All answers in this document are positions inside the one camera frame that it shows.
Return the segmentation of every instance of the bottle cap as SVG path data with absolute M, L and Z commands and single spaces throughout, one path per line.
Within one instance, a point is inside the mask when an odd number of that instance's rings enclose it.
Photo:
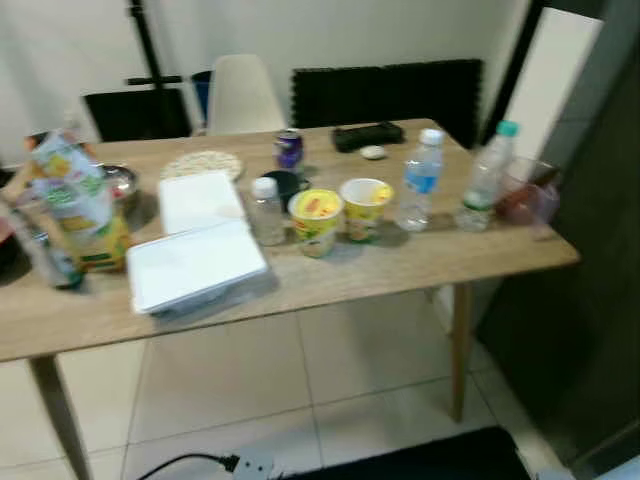
M 260 200 L 272 198 L 278 195 L 278 184 L 271 177 L 256 178 L 251 185 L 251 193 Z
M 444 140 L 444 133 L 441 130 L 435 130 L 433 128 L 425 128 L 420 132 L 420 143 L 425 145 L 438 146 L 442 145 Z
M 502 120 L 498 124 L 498 134 L 504 135 L 505 137 L 515 137 L 518 134 L 518 130 L 520 126 L 516 122 L 509 122 L 507 120 Z

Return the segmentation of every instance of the yellow package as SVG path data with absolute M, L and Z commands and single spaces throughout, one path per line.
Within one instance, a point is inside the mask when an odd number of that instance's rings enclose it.
M 82 266 L 122 270 L 131 241 L 111 191 L 90 152 L 61 131 L 29 137 L 37 170 L 32 185 L 69 238 Z

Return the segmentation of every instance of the water bottle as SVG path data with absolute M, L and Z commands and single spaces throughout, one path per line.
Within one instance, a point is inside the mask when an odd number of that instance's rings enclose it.
M 462 230 L 481 232 L 489 225 L 504 172 L 513 160 L 517 134 L 518 124 L 503 120 L 498 124 L 497 135 L 475 158 L 471 182 L 455 216 L 456 224 Z
M 253 181 L 253 231 L 261 245 L 284 242 L 282 207 L 278 197 L 278 184 L 273 178 L 260 177 Z
M 424 129 L 420 143 L 406 162 L 404 188 L 396 211 L 396 224 L 403 230 L 419 232 L 427 227 L 431 212 L 431 193 L 442 171 L 440 130 Z

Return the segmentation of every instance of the white chair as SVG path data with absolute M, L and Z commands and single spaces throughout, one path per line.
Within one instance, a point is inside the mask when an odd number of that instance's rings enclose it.
M 269 132 L 286 127 L 264 63 L 256 55 L 227 55 L 215 63 L 209 95 L 209 135 Z

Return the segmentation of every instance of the instant noodle cup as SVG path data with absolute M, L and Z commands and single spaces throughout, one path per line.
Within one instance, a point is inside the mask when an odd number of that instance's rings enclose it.
M 354 242 L 370 242 L 378 236 L 384 207 L 393 198 L 393 188 L 373 178 L 352 178 L 340 187 L 345 202 L 347 233 Z
M 342 199 L 336 192 L 318 188 L 297 193 L 289 201 L 302 253 L 317 258 L 331 251 L 342 207 Z

